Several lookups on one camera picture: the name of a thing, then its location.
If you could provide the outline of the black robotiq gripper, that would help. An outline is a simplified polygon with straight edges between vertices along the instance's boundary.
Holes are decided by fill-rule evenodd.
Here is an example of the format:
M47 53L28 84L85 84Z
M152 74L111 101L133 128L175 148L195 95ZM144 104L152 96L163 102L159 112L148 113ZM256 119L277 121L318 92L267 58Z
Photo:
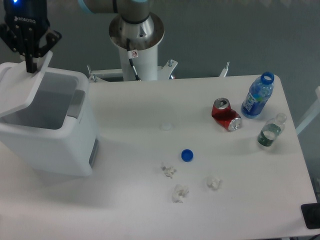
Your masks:
M3 6L5 23L0 25L0 38L13 52L24 57L26 71L35 73L33 57L44 57L62 39L60 32L49 28L47 1L4 0Z

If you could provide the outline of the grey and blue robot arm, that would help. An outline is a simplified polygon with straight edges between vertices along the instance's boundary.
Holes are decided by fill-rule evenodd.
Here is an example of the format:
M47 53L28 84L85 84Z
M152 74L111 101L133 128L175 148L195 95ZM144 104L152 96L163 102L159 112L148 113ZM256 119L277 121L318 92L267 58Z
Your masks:
M89 13L116 17L109 26L112 41L127 52L143 51L157 45L164 36L164 25L150 11L147 0L80 0L80 7ZM4 23L0 38L25 61L26 72L38 70L36 59L44 57L61 39L51 29L45 0L5 0Z

